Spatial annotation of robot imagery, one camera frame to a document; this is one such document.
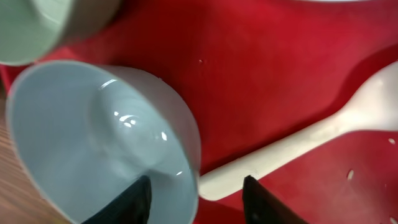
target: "red tray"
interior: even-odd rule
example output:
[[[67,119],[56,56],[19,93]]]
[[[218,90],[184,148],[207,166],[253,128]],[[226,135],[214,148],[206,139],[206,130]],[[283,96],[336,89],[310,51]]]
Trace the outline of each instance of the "red tray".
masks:
[[[333,114],[398,59],[397,43],[396,0],[125,0],[107,29],[43,60],[162,78],[198,121],[204,174]],[[260,181],[309,223],[387,224],[398,219],[389,138],[398,133],[347,134]],[[200,200],[195,223],[244,223],[241,192]]]

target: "ceramic bowl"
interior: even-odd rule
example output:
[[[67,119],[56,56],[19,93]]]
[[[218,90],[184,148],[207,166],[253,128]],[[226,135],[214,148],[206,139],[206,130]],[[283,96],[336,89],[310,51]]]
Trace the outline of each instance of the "ceramic bowl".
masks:
[[[92,217],[143,173],[152,181],[148,223],[193,221],[199,132],[161,79],[134,68],[44,63],[20,74],[6,112],[25,170],[71,222]]]
[[[87,38],[121,0],[0,0],[0,63],[28,64],[52,49]]]

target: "wooden table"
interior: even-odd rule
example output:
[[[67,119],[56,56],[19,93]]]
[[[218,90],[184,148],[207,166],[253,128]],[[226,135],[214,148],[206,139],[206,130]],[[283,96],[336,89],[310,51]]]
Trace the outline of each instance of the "wooden table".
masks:
[[[22,170],[9,140],[0,100],[0,223],[68,223],[44,200]]]

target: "black object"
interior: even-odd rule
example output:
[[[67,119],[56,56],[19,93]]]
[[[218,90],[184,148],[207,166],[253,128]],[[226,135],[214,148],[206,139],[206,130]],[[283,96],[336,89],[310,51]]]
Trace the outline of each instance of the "black object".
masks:
[[[243,182],[243,207],[246,224],[307,224],[250,175]]]
[[[142,176],[83,224],[146,224],[151,201],[150,178]]]

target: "spoon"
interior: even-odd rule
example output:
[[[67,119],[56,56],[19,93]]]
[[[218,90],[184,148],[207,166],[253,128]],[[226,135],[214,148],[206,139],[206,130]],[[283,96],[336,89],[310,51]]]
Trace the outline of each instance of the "spoon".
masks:
[[[199,194],[219,200],[342,134],[358,130],[398,131],[398,62],[375,73],[335,114],[301,131],[223,165],[199,180]]]

